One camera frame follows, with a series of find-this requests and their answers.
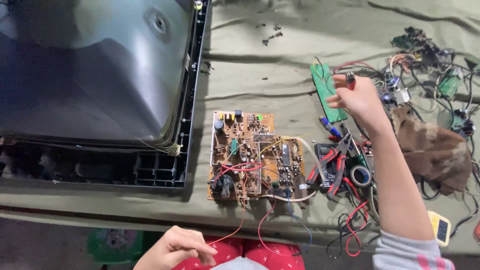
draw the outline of multimeter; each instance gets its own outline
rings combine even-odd
[[[442,217],[433,211],[428,211],[428,216],[432,223],[433,232],[435,233],[438,245],[441,247],[448,246],[452,224],[447,218]]]

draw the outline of red-handled pliers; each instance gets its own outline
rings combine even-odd
[[[334,183],[330,186],[330,189],[327,192],[328,199],[333,198],[338,188],[340,187],[340,184],[342,184],[343,174],[345,171],[345,159],[347,158],[346,154],[351,141],[352,136],[350,133],[347,133],[347,135],[345,135],[345,137],[343,137],[342,140],[338,143],[337,147],[331,148],[330,152],[328,152],[328,154],[320,160],[320,165],[323,167],[327,163],[332,161],[334,158],[337,158],[337,172],[335,175]],[[315,179],[318,173],[319,168],[314,168],[307,180],[307,184],[312,185],[313,183],[315,183]]]
[[[357,81],[355,81],[355,74],[352,71],[347,72],[346,74],[347,77],[347,88],[349,90],[355,89],[355,84]]]

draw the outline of capacitor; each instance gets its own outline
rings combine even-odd
[[[217,135],[223,134],[223,121],[217,120],[214,124],[214,128]]]

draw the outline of circuit board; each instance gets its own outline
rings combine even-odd
[[[245,200],[306,197],[302,145],[275,135],[271,114],[214,111],[207,198],[243,200],[243,188]]]

